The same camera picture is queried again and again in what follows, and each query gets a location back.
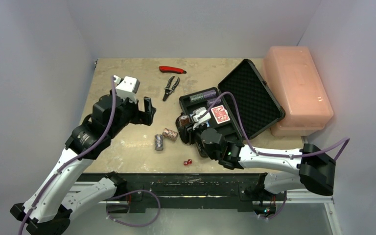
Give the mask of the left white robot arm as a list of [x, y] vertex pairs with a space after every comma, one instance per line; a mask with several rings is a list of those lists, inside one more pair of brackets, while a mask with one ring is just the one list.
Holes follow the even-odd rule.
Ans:
[[70, 189], [127, 124], [152, 124], [156, 109], [149, 97], [143, 102], [141, 111], [130, 98], [108, 94], [93, 105], [92, 112], [72, 131], [57, 164], [39, 189], [26, 202], [12, 206], [10, 213], [21, 221], [19, 233], [60, 235], [74, 218], [98, 202], [131, 198], [127, 181], [114, 171], [75, 195]]

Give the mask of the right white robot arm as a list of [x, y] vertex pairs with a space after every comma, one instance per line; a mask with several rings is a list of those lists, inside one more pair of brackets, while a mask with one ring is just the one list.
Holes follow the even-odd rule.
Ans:
[[178, 128], [185, 144], [196, 144], [200, 153], [217, 161], [226, 169], [264, 168], [274, 170], [261, 176], [255, 186], [256, 195], [267, 199], [283, 191], [305, 188], [332, 196], [336, 160], [317, 146], [305, 143], [302, 148], [267, 149], [228, 141], [213, 128], [186, 125]]

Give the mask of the brown 100 chip stack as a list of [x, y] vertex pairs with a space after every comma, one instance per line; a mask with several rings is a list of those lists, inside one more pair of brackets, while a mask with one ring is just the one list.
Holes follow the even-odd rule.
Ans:
[[178, 118], [178, 122], [180, 127], [186, 126], [190, 124], [190, 117], [188, 115], [181, 115]]

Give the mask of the purple 500 chip stack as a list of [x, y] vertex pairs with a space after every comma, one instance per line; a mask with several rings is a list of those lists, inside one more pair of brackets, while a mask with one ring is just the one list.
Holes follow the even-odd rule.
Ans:
[[218, 99], [218, 98], [211, 98], [211, 99], [208, 99], [207, 100], [207, 107], [211, 107], [211, 106], [218, 106], [219, 104], [221, 103], [221, 99]]

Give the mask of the red playing card deck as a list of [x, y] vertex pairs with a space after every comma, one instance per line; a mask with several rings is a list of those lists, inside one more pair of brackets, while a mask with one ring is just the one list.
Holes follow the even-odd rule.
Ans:
[[217, 124], [222, 124], [231, 120], [228, 111], [223, 105], [211, 108], [211, 113]]

